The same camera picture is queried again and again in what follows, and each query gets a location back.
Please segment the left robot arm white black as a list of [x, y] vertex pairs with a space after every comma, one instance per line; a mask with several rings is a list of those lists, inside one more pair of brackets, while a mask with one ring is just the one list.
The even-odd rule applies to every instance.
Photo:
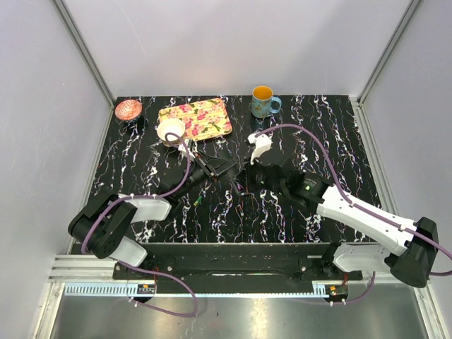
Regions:
[[239, 171], [236, 161], [197, 153], [190, 169], [174, 169], [163, 174], [156, 196], [133, 198], [102, 189], [94, 195], [69, 223], [68, 233], [98, 259], [111, 258], [129, 265], [129, 272], [145, 279], [153, 271], [148, 252], [126, 236], [137, 222], [163, 221], [175, 211], [182, 197], [206, 180], [217, 181], [225, 175], [230, 182]]

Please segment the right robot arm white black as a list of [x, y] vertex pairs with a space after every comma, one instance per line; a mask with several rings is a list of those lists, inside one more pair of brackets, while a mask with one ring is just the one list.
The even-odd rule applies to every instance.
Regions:
[[248, 164], [238, 181], [249, 191], [268, 190], [305, 213], [340, 222], [375, 240], [375, 244], [333, 245], [321, 262], [328, 279], [366, 270], [390, 273], [412, 287], [426, 286], [438, 253], [433, 220], [414, 221], [388, 213], [344, 193], [330, 180], [278, 165]]

